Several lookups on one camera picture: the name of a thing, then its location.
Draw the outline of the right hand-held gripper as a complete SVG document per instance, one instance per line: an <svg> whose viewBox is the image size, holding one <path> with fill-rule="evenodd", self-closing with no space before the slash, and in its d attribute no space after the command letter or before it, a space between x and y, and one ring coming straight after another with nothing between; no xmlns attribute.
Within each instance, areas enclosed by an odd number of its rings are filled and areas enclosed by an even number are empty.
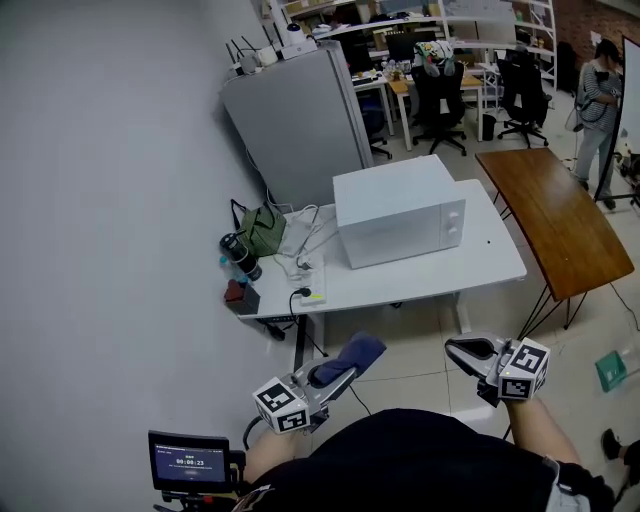
<svg viewBox="0 0 640 512"><path fill-rule="evenodd" d="M445 342L449 359L478 378L477 395L492 406L528 401L546 381L550 350L529 338L503 339L487 332L462 333Z"/></svg>

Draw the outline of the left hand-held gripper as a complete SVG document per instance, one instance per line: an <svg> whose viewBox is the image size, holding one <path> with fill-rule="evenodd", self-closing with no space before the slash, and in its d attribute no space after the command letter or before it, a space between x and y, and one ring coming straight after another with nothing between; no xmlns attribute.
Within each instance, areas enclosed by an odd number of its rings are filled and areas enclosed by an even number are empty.
<svg viewBox="0 0 640 512"><path fill-rule="evenodd" d="M351 385L357 369L321 367L324 363L324 358L310 360L294 373L272 378L252 394L259 415L274 433L313 432L328 420L326 404Z"/></svg>

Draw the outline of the blue cleaning cloth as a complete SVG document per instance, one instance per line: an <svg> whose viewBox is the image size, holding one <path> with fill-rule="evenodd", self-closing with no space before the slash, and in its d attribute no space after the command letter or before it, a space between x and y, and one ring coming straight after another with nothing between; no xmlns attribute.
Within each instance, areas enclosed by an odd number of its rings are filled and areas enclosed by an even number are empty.
<svg viewBox="0 0 640 512"><path fill-rule="evenodd" d="M349 339L336 358L319 365L309 381L319 387L325 387L349 370L354 370L355 377L359 377L386 349L386 345L379 338L364 331L358 332Z"/></svg>

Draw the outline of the white microwave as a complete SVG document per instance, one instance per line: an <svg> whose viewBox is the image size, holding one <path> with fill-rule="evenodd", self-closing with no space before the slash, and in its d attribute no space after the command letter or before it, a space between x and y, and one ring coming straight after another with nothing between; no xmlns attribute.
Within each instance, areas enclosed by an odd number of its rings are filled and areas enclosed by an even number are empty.
<svg viewBox="0 0 640 512"><path fill-rule="evenodd" d="M359 269L457 247L466 199L437 155L333 178L339 237Z"/></svg>

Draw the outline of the person's left forearm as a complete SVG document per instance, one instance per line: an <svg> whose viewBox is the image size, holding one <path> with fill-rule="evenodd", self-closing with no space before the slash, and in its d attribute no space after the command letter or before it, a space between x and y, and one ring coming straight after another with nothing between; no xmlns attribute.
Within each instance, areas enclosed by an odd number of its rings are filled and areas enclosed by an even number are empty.
<svg viewBox="0 0 640 512"><path fill-rule="evenodd" d="M246 453L245 482L252 484L273 468L304 458L308 448L308 436L304 430L284 434L265 430Z"/></svg>

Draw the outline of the person's right forearm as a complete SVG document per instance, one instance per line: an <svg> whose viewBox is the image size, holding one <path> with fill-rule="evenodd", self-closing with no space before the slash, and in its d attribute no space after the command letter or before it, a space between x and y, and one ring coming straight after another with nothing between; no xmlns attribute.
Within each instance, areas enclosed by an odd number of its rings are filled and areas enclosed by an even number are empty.
<svg viewBox="0 0 640 512"><path fill-rule="evenodd" d="M574 445L539 398L505 405L517 447L558 462L581 464Z"/></svg>

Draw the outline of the black power plug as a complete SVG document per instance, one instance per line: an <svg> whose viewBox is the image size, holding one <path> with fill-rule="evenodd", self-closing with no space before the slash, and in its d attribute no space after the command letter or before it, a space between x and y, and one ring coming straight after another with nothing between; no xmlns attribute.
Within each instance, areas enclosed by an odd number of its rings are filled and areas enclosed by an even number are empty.
<svg viewBox="0 0 640 512"><path fill-rule="evenodd" d="M302 288L298 288L298 289L294 290L290 294L289 300L288 300L288 305L289 305L289 312L290 312L290 315L292 317L296 316L296 313L293 311L293 306L292 306L293 298L296 297L296 296L300 296L302 298L308 298L308 297L311 296L311 289L308 288L308 287L302 287Z"/></svg>

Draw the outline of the white power strip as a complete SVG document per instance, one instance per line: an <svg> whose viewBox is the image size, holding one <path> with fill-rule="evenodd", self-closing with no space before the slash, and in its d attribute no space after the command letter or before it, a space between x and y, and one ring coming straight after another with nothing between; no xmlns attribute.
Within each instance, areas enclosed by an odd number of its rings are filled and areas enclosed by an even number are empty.
<svg viewBox="0 0 640 512"><path fill-rule="evenodd" d="M301 276L301 285L308 288L308 296L302 296L300 304L304 307L319 306L326 303L325 259L322 254L300 256L296 265Z"/></svg>

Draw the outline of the black and red box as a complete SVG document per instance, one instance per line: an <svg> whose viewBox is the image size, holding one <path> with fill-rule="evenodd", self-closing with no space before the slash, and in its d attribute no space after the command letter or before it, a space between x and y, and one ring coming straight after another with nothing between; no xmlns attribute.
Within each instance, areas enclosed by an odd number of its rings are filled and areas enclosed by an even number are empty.
<svg viewBox="0 0 640 512"><path fill-rule="evenodd" d="M224 293L224 304L236 315L258 313L260 295L248 281L230 279Z"/></svg>

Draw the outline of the person's black shirt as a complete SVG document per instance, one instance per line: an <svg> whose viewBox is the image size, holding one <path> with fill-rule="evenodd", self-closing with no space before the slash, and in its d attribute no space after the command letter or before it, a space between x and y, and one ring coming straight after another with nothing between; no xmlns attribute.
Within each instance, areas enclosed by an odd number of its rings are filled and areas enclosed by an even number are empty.
<svg viewBox="0 0 640 512"><path fill-rule="evenodd" d="M613 512L601 477L423 410L389 409L247 485L233 512Z"/></svg>

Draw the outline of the green plastic dustpan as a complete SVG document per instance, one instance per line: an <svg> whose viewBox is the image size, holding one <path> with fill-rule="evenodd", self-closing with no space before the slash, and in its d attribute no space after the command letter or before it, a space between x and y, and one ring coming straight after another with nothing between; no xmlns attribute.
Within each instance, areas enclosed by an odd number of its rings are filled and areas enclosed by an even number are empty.
<svg viewBox="0 0 640 512"><path fill-rule="evenodd" d="M595 368L604 393L618 387L627 377L627 368L618 351L611 351L596 361Z"/></svg>

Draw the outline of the black thermos bottle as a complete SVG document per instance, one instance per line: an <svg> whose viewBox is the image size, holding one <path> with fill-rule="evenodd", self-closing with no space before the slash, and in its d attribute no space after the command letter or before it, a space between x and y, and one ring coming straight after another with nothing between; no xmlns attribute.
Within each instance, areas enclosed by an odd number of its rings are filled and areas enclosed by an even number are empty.
<svg viewBox="0 0 640 512"><path fill-rule="evenodd" d="M251 281L257 281L262 275L256 257L240 239L238 233L229 233L220 240L220 248L224 255Z"/></svg>

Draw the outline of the white flat carton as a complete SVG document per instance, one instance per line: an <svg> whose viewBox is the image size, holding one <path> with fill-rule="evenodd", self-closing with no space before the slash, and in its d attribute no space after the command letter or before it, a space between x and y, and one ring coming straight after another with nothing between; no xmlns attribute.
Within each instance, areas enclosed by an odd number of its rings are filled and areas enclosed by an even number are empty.
<svg viewBox="0 0 640 512"><path fill-rule="evenodd" d="M294 219L286 225L278 253L287 257L298 256L314 230L314 223Z"/></svg>

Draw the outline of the curved wooden table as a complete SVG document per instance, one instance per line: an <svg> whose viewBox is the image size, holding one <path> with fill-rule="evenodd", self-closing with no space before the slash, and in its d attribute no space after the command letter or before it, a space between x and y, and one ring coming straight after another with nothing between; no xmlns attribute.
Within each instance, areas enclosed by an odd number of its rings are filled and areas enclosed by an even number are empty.
<svg viewBox="0 0 640 512"><path fill-rule="evenodd" d="M476 160L532 251L545 287L517 338L533 334L560 306L568 328L571 300L611 284L634 265L603 212L547 148L481 152Z"/></svg>

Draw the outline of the person's black shoe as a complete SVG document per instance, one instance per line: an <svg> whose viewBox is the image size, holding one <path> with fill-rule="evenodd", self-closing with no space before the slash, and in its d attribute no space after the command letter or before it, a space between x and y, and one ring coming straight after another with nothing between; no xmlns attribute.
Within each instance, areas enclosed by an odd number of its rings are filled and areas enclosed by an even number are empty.
<svg viewBox="0 0 640 512"><path fill-rule="evenodd" d="M622 460L626 466L640 467L640 440L622 445L614 432L607 429L601 436L601 447L607 460Z"/></svg>

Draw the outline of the clear water bottle blue cap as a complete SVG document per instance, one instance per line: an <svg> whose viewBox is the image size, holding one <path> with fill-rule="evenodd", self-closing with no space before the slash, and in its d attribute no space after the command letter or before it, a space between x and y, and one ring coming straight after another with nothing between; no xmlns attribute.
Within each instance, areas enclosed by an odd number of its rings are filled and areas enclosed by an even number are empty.
<svg viewBox="0 0 640 512"><path fill-rule="evenodd" d="M245 273L228 257L221 256L219 258L219 266L227 281L234 280L238 283L246 283L248 278Z"/></svg>

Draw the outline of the green striped bag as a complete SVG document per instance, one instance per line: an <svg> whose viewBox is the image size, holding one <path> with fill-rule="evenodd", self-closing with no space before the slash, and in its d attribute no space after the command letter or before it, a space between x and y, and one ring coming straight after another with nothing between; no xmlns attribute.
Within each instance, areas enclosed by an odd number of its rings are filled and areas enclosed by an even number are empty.
<svg viewBox="0 0 640 512"><path fill-rule="evenodd" d="M235 231L249 252L256 258L276 254L286 227L284 215L268 201L253 210L235 200L230 206Z"/></svg>

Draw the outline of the small black monitor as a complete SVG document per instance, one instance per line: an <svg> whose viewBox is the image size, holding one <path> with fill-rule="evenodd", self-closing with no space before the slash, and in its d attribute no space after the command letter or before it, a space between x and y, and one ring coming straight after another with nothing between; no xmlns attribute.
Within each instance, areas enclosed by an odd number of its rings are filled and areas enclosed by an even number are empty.
<svg viewBox="0 0 640 512"><path fill-rule="evenodd" d="M224 437L150 430L148 449L156 490L204 494L231 489L230 443Z"/></svg>

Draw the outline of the black office chair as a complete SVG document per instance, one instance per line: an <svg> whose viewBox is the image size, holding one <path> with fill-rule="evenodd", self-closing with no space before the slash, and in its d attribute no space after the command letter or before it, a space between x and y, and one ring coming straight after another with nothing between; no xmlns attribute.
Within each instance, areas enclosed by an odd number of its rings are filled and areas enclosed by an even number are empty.
<svg viewBox="0 0 640 512"><path fill-rule="evenodd" d="M541 72L535 60L526 50L507 50L497 66L503 85L501 106L509 116L497 138L520 134L528 148L531 148L531 137L540 139L543 146L548 147L549 142L541 128L551 96L543 90Z"/></svg>
<svg viewBox="0 0 640 512"><path fill-rule="evenodd" d="M439 74L431 76L423 65L413 67L411 71L419 98L415 120L423 127L421 134L412 137L412 144L432 139L429 154L433 154L440 143L446 142L457 147L462 156L466 156L465 146L457 140L465 140L466 134L463 130L456 130L465 114L461 95L464 66L460 62L451 61L448 68L444 64L431 65L429 70L438 71Z"/></svg>
<svg viewBox="0 0 640 512"><path fill-rule="evenodd" d="M381 104L371 95L359 96L358 101L371 152L384 155L391 160L393 155L384 149L387 140L382 132L386 120Z"/></svg>

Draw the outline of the wooden top office desk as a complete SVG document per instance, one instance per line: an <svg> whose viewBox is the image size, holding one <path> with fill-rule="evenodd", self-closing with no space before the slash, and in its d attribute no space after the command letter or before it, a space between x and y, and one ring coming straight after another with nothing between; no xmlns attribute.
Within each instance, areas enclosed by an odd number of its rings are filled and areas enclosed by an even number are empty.
<svg viewBox="0 0 640 512"><path fill-rule="evenodd" d="M408 79L407 77L391 81L388 83L390 90L395 94L395 97L398 101L398 105L400 107L400 119L401 126L403 130L404 136L404 144L406 150L411 152L413 148L412 136L410 134L410 127L408 122L407 113L405 110L405 102L404 100L409 97L409 92L411 88L414 86L413 80ZM480 79L472 76L472 75L464 75L461 83L461 91L462 92L475 92L476 93L476 110L477 110L477 139L479 142L483 141L483 129L484 129L484 120L483 116L485 114L485 97L484 97L484 86Z"/></svg>

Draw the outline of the white office desk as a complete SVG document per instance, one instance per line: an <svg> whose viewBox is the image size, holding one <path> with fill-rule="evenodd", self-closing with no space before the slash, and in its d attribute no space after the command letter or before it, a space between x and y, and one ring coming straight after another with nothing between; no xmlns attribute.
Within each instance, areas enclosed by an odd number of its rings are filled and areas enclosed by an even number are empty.
<svg viewBox="0 0 640 512"><path fill-rule="evenodd" d="M353 78L352 83L356 92L377 90L382 102L385 121L390 136L395 135L395 117L391 109L390 95L388 92L388 80L384 75Z"/></svg>

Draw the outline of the whiteboard on black stand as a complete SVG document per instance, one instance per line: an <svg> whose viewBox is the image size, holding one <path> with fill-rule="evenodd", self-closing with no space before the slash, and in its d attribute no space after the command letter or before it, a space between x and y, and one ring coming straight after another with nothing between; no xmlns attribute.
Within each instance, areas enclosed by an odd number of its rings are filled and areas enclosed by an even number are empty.
<svg viewBox="0 0 640 512"><path fill-rule="evenodd" d="M640 42L623 37L622 93L609 151L611 194L604 194L602 177L594 194L596 202L628 201L640 207Z"/></svg>

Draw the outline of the colourful patterned jacket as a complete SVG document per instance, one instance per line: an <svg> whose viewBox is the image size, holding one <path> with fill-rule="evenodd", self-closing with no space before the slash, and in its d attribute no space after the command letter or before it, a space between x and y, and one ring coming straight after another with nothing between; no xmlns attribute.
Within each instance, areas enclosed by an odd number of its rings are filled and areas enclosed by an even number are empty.
<svg viewBox="0 0 640 512"><path fill-rule="evenodd" d="M427 76L453 76L455 58L450 43L446 40L417 42L413 46L414 66L422 67Z"/></svg>

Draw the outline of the black computer monitor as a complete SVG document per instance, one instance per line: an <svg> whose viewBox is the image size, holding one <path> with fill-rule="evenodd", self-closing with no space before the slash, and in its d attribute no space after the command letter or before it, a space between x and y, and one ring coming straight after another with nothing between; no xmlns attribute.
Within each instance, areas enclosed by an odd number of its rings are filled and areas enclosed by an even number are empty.
<svg viewBox="0 0 640 512"><path fill-rule="evenodd" d="M417 43L431 42L437 39L436 34L431 31L388 33L385 38L389 59L396 62L413 60L414 46Z"/></svg>

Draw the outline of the gray router with antennas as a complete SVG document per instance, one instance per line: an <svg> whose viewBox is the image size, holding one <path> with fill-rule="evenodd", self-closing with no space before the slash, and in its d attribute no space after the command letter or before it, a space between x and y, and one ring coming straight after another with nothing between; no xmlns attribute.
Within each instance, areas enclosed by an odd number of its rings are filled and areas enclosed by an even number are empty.
<svg viewBox="0 0 640 512"><path fill-rule="evenodd" d="M241 44L234 39L225 43L226 49L232 61L232 70L236 76L250 75L257 72L259 66L257 48L244 36Z"/></svg>

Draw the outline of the white shelving unit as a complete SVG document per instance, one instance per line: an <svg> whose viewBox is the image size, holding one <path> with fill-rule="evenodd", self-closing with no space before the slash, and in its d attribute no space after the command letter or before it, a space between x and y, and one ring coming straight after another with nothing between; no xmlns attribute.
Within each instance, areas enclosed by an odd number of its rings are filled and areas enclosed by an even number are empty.
<svg viewBox="0 0 640 512"><path fill-rule="evenodd" d="M524 48L538 62L542 78L558 83L554 0L438 0L438 7L454 49L493 63L502 51Z"/></svg>

